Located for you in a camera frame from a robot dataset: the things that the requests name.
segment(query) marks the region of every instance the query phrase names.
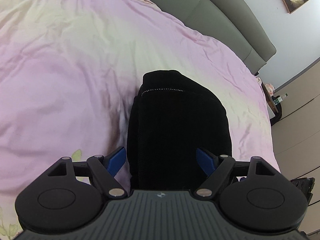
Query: upholstered headboard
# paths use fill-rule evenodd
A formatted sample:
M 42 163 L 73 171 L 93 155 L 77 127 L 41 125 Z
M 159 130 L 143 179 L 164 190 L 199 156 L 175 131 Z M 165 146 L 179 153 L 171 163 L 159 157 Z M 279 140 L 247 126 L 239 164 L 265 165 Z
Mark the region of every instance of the upholstered headboard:
M 255 74 L 276 53 L 244 0 L 151 0 L 185 26 L 227 45 Z

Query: water bottle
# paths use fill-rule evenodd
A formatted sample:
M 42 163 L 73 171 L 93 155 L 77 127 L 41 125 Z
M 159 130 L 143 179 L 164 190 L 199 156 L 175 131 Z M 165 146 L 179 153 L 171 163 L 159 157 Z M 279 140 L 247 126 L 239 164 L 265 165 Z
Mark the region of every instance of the water bottle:
M 281 95 L 279 96 L 278 98 L 276 98 L 275 100 L 273 100 L 273 102 L 275 103 L 275 105 L 279 104 L 280 102 L 283 101 L 283 99 L 285 99 L 286 97 L 288 96 L 288 94 L 284 94 L 284 95 Z

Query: pink bedsheet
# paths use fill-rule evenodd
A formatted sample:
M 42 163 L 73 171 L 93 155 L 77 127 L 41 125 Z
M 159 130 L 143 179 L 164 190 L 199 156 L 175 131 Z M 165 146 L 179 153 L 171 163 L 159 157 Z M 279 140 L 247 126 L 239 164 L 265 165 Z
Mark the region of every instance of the pink bedsheet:
M 236 160 L 278 169 L 264 95 L 221 42 L 139 0 L 0 0 L 1 239 L 21 230 L 15 197 L 60 157 L 126 146 L 142 76 L 159 69 L 220 99 Z M 117 179 L 129 189 L 129 178 L 126 165 Z

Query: black object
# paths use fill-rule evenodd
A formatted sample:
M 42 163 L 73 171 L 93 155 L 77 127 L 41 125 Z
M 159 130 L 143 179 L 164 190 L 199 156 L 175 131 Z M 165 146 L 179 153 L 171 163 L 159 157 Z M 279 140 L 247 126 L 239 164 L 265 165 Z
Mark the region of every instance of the black object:
M 124 163 L 123 153 L 119 148 L 86 162 L 58 160 L 19 194 L 24 232 L 17 240 L 305 239 L 297 231 L 305 196 L 258 156 L 236 162 L 198 149 L 197 161 L 209 176 L 196 191 L 133 190 L 128 197 L 111 174 Z M 79 175 L 96 188 L 77 181 Z M 246 175 L 230 184 L 233 176 Z
M 313 194 L 311 193 L 314 185 L 315 178 L 301 178 L 301 179 L 292 179 L 290 180 L 301 192 L 305 195 L 308 204 L 310 204 Z
M 277 97 L 272 96 L 271 98 L 272 98 L 272 100 L 276 100 L 278 97 L 280 97 L 280 96 L 277 96 Z M 279 122 L 280 119 L 282 118 L 282 106 L 281 106 L 281 103 L 277 104 L 276 108 L 278 109 L 278 113 L 276 114 L 275 117 L 270 119 L 271 126 L 273 126 L 275 123 Z
M 199 146 L 232 155 L 219 99 L 176 70 L 146 73 L 128 127 L 132 188 L 195 190 L 206 179 L 196 162 Z

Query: screw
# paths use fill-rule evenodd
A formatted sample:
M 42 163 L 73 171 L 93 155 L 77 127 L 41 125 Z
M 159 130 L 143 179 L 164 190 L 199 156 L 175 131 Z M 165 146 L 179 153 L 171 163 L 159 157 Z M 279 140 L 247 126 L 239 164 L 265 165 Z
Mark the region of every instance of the screw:
M 212 191 L 207 188 L 198 189 L 196 193 L 201 197 L 209 197 L 212 195 Z
M 120 197 L 124 194 L 124 190 L 121 188 L 113 188 L 109 190 L 109 194 L 114 197 Z

